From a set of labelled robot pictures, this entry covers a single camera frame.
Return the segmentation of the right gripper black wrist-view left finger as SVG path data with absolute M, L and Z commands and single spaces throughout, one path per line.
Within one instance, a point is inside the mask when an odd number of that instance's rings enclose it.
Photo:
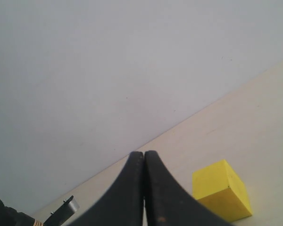
M 131 152 L 104 195 L 71 226 L 141 226 L 143 224 L 142 152 Z

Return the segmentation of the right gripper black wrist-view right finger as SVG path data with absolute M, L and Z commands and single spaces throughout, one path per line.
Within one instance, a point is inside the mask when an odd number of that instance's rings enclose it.
M 230 226 L 176 181 L 156 151 L 144 154 L 144 199 L 149 226 Z

